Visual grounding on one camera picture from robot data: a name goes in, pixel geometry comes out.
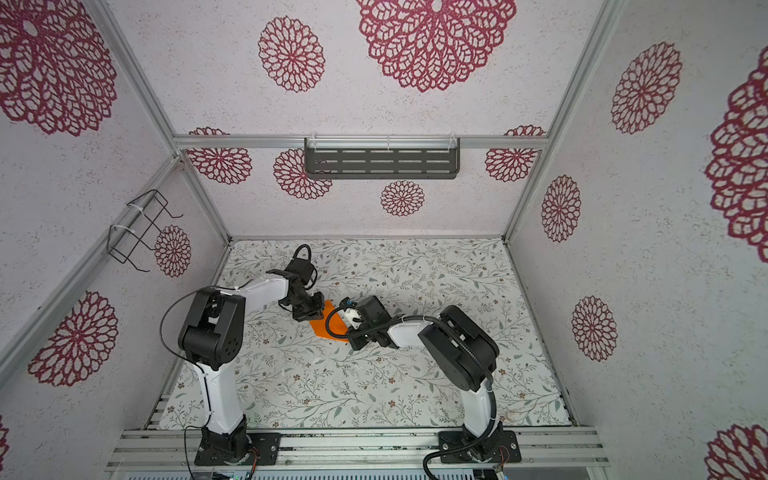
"aluminum frame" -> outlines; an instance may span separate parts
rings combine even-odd
[[[381,148],[447,150],[462,148],[532,148],[542,150],[548,137],[507,135],[174,135],[176,148]]]
[[[602,441],[592,427],[510,427],[515,431],[522,462],[509,468],[610,466]],[[269,470],[323,470],[362,468],[421,468],[424,455],[437,450],[438,433],[461,431],[452,428],[415,429],[249,429],[248,432],[278,432],[277,463],[260,466]],[[186,467],[183,430],[126,430],[107,464],[106,471],[177,471]],[[193,458],[200,431],[187,430],[187,454]],[[490,468],[494,464],[442,464],[430,469]],[[190,465],[193,471],[211,467]]]
[[[230,232],[224,223],[219,211],[208,196],[200,177],[194,171],[192,164],[184,154],[176,147],[174,142],[174,129],[165,114],[160,101],[154,94],[152,87],[141,70],[136,55],[128,44],[117,19],[112,14],[106,0],[83,0],[86,12],[91,16],[101,33],[101,37],[109,47],[115,63],[123,71],[128,84],[136,92],[139,102],[144,106],[149,118],[163,142],[163,146],[174,157],[182,157],[182,161],[188,168],[184,169],[186,179],[195,200],[199,203],[208,220],[225,243],[230,241]]]
[[[554,121],[549,129],[548,138],[551,141],[539,154],[533,164],[531,174],[525,182],[523,193],[515,206],[515,211],[509,219],[504,232],[504,240],[512,242],[518,231],[518,224],[528,212],[531,202],[543,186],[546,173],[549,170],[551,159],[562,145],[565,132],[568,130],[576,115],[576,109],[584,97],[589,81],[594,76],[598,64],[605,53],[608,41],[614,34],[621,15],[628,4],[628,0],[604,0],[598,19],[592,27],[587,44],[581,52],[581,57],[576,64],[576,69],[568,82],[563,100],[554,116]]]
[[[141,189],[142,192],[159,189],[168,177],[180,167],[176,158],[168,158],[155,172],[152,178]],[[137,201],[139,207],[146,207],[151,201],[147,195]],[[135,207],[125,207],[118,217],[110,225],[129,225],[142,213]],[[88,252],[74,266],[69,274],[58,284],[53,293],[35,312],[32,318],[24,325],[0,352],[0,389],[5,388],[8,381],[16,374],[23,371],[35,356],[38,347],[56,330],[75,302],[85,291],[85,288],[102,271],[111,259],[104,245],[107,242],[109,226],[105,228]],[[125,230],[113,233],[115,244],[119,243]]]
[[[552,376],[554,377],[554,383],[558,386],[558,391],[560,392],[560,396],[563,397],[563,403],[565,404],[565,408],[568,410],[568,415],[570,416],[571,422],[573,422],[575,425],[581,425],[581,422],[579,421],[578,414],[573,408],[573,402],[571,401],[571,394],[568,392],[568,390],[565,388],[565,385],[560,380],[560,376],[558,375],[557,369],[554,367],[554,363],[552,362],[552,356],[549,354],[549,348],[547,347],[546,342],[544,341],[544,336],[541,334],[541,328],[538,326],[538,321],[536,321],[536,316],[533,312],[533,309],[531,308],[531,301],[528,298],[528,288],[525,285],[525,281],[520,277],[520,273],[518,272],[518,268],[515,265],[515,259],[512,258],[512,248],[509,246],[509,243],[502,239],[503,248],[505,252],[507,253],[507,258],[509,258],[509,264],[512,267],[512,272],[515,274],[515,278],[518,280],[518,289],[520,290],[520,293],[523,296],[523,303],[525,303],[525,309],[528,311],[528,314],[531,316],[531,323],[533,324],[534,329],[536,330],[536,337],[538,338],[538,341],[541,342],[541,349],[544,351],[544,358],[547,362],[547,367],[549,368],[549,371],[552,372]]]

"leaf pattern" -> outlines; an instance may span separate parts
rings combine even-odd
[[[501,350],[494,372],[508,425],[570,425],[568,412],[499,239],[240,241],[220,285],[284,268],[312,247],[316,288],[334,304],[377,295],[391,315],[464,310]],[[461,425],[459,390],[423,349],[385,349],[315,336],[276,303],[246,316],[234,360],[237,394],[252,428]],[[160,421],[179,429],[205,421],[202,393],[185,365]]]

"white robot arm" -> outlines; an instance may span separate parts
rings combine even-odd
[[[304,248],[306,259],[299,257]],[[196,293],[179,334],[179,347],[196,367],[208,414],[196,465],[237,464],[251,455],[231,364],[242,347],[245,314],[277,300],[286,310],[291,307],[297,321],[322,319],[323,294],[307,293],[316,274],[312,252],[302,245],[285,270],[269,270],[235,289],[211,286]]]
[[[349,326],[344,334],[330,330],[330,317],[336,311]],[[468,447],[462,451],[477,462],[486,462],[493,456],[502,433],[492,389],[498,347],[461,309],[450,305],[439,317],[414,315],[393,319],[375,296],[357,302],[344,299],[326,318],[326,330],[335,338],[348,339],[355,350],[369,342],[382,347],[427,349],[445,376],[462,391],[462,440],[463,446]],[[444,454],[430,455],[435,458]]]
[[[298,257],[303,248],[307,249],[307,259]],[[298,321],[323,318],[323,295],[307,292],[316,280],[311,258],[309,247],[302,245],[285,270],[269,270],[235,289],[207,287],[194,297],[179,335],[179,347],[196,366],[208,413],[196,465],[253,461],[231,362],[242,346],[245,314],[251,309],[278,300],[286,310],[291,307]],[[345,333],[330,330],[330,319],[337,312],[349,326]],[[436,478],[427,466],[431,458],[461,453],[476,462],[487,462],[498,450],[503,426],[496,415],[492,391],[498,347],[457,306],[447,306],[438,317],[392,318],[375,296],[357,302],[344,299],[326,317],[326,330],[333,337],[348,339],[355,350],[370,342],[382,347],[427,349],[445,376],[461,389],[465,411],[462,437],[456,445],[425,457],[423,465],[430,478]]]

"red mandala print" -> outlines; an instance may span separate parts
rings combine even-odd
[[[618,338],[614,314],[599,298],[586,296],[576,304],[571,327],[578,348],[589,358],[600,362],[614,352]]]
[[[6,437],[8,436],[8,429],[5,428],[2,424],[2,417],[0,416],[0,472],[2,472],[2,459],[5,457],[5,454],[8,452],[8,440],[6,440]]]
[[[707,480],[765,480],[768,478],[768,432],[760,425],[732,425],[707,443]]]
[[[611,108],[616,128],[634,134],[652,125],[672,101],[682,69],[674,44],[662,41],[638,55],[616,85]]]
[[[728,235],[757,247],[768,263],[768,47],[749,79],[731,92],[710,139],[710,205],[728,219]]]
[[[98,130],[117,76],[80,2],[0,2],[0,104],[11,120],[46,134]]]
[[[107,361],[117,336],[118,319],[109,300],[98,292],[85,292],[29,363],[28,371],[40,383],[73,386]]]
[[[541,224],[553,242],[570,237],[581,215],[581,198],[573,178],[561,175],[549,184],[541,202]]]
[[[466,81],[504,41],[514,0],[357,0],[368,55],[419,91]]]
[[[228,135],[218,128],[198,128],[190,135]],[[197,171],[220,184],[238,184],[250,175],[250,157],[245,148],[191,148],[187,156]]]
[[[505,135],[541,137],[547,132],[541,127],[520,125]],[[485,154],[485,169],[496,180],[504,182],[520,180],[528,176],[538,151],[533,148],[493,148]]]
[[[293,18],[275,18],[261,32],[261,65],[288,91],[314,88],[326,70],[323,47],[312,30]]]
[[[331,180],[312,180],[304,167],[304,150],[288,150],[275,159],[274,175],[280,188],[296,198],[322,197],[330,190]]]
[[[154,249],[157,265],[168,276],[180,276],[190,266],[190,238],[176,225],[168,225],[157,235]]]
[[[424,204],[424,190],[413,182],[398,180],[384,187],[382,207],[397,217],[407,217]]]

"orange cloth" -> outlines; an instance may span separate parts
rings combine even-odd
[[[315,335],[324,338],[324,339],[331,339],[336,340],[338,342],[347,342],[349,343],[349,340],[347,339],[335,339],[331,335],[328,335],[328,332],[326,331],[326,318],[328,318],[328,315],[333,311],[335,307],[331,303],[330,300],[326,300],[326,308],[323,310],[323,318],[319,320],[310,320],[310,325],[312,326],[312,330],[315,331]],[[341,316],[339,316],[338,313],[335,313],[331,317],[331,324],[330,324],[331,331],[334,333],[346,333],[346,324],[344,323],[344,320],[341,319]]]

